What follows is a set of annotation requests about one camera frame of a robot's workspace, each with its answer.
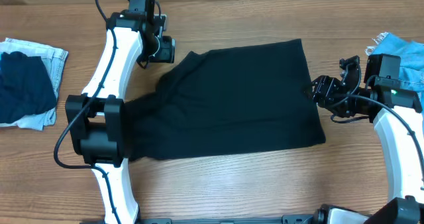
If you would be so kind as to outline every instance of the folded jeans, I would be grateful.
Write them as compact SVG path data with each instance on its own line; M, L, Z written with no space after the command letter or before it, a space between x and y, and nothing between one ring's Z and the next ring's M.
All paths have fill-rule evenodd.
M56 99L59 97L60 82L68 51L54 48L49 45L28 42L12 38L6 38L0 42L0 53L22 52L27 56L40 56L46 66L47 73L52 81L53 92ZM45 125L53 125L56 122L56 108L39 115L25 115L13 123L0 123L0 127L18 126L20 128L42 131Z

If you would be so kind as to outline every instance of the white arm segment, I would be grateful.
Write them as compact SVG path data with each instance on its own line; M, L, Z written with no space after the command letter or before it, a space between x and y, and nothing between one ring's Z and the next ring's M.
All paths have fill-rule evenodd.
M131 190L128 158L124 158L119 168L115 168L113 164L96 164L96 166L102 168L108 174L107 177L111 184L113 204L117 208L121 223L135 223L138 215L138 204ZM105 204L105 223L116 224L117 220L112 213L106 181L102 177L101 172L97 170L93 170L93 172L99 183L101 197Z
M142 53L143 43L139 32L131 31L131 28L115 27L113 29L117 38L117 47L115 57L109 73L107 74L104 88L100 90L99 98L107 98L114 95L116 98L125 98L128 81L132 68L138 56ZM110 30L107 31L106 45L101 55L99 65L91 81L84 88L82 93L88 93L88 97L93 96L106 67L111 59L113 48L113 37Z
M363 224L368 220L367 216L353 211L334 208L330 210L327 224Z
M424 149L423 116L413 109L394 107L411 129L415 132L421 150ZM374 129L382 143L389 182L388 201L395 197L414 196L424 203L424 191L421 190L423 177L419 165L418 153L406 128L387 110L382 109L374 119Z

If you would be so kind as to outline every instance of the denim shorts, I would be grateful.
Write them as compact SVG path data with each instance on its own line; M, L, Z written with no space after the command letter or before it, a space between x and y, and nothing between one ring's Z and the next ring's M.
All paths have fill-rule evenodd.
M416 91L424 107L424 44L405 41L389 32L379 34L374 41L377 45L369 46L365 53L400 56L401 88Z
M27 56L40 56L53 85L54 95L59 98L59 87L62 81L62 72L68 51L60 48L53 48L35 42L27 42L12 38L6 38L4 42L0 42L0 53L22 52ZM39 115L25 115L18 121L10 124L0 123L0 127L18 126L20 128L34 129L42 131L45 125L53 125L56 121L56 108L53 108Z

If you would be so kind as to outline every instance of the black mount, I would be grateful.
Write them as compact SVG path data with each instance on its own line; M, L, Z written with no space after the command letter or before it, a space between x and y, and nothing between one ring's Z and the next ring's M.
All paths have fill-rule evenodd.
M313 89L305 91L318 106L326 108L342 118L353 117L358 113L368 115L372 123L381 107L371 102L361 99L346 99L340 105L332 107L343 100L340 95L352 94L379 101L390 108L398 105L412 108L417 113L422 112L417 92L400 88L398 80L400 57L387 54L369 56L364 82L371 79L369 83L371 89L359 87L356 91L354 88L359 81L359 57L341 59L339 65L342 69L341 81L329 76L319 76L312 82Z
M106 23L107 29L123 27L140 31L143 53L137 58L137 63L143 69L149 63L173 63L175 57L175 40L162 36L166 31L166 15L154 15L154 6L155 0L130 0L129 9L112 13Z
M377 211L364 224L404 223L416 224L424 222L424 206L417 203L413 196L395 198Z
M86 94L69 95L65 111L70 123L90 98ZM105 122L91 122L98 112L105 114ZM130 121L122 99L110 95L107 99L95 98L85 114L79 116L70 133L77 154L86 164L106 163L119 167L123 158L131 154Z

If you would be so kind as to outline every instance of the black bracket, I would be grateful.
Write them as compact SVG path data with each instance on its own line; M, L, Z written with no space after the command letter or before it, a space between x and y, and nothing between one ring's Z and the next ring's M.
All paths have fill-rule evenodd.
M283 224L308 224L311 223L313 216L311 214L284 215Z
M69 95L65 103L66 116L70 123L88 102L87 95ZM114 95L94 98L85 114L79 116L70 129L72 144L86 164L106 163L119 167L123 158L131 153L130 121L124 102ZM90 122L97 113L104 113L105 122Z
M417 203L413 196L406 196L405 199L396 197L366 220L364 224L416 224L420 220L423 221L421 212L421 204Z
M282 224L282 219L275 218L234 218L234 219L190 219L190 220L171 220L171 219L142 219L137 224Z
M155 0L130 0L129 9L112 13L106 22L107 29L122 27L140 32L143 53L136 61L143 69L151 62L173 63L175 57L175 40L162 36L166 30L166 15L154 15L154 5Z

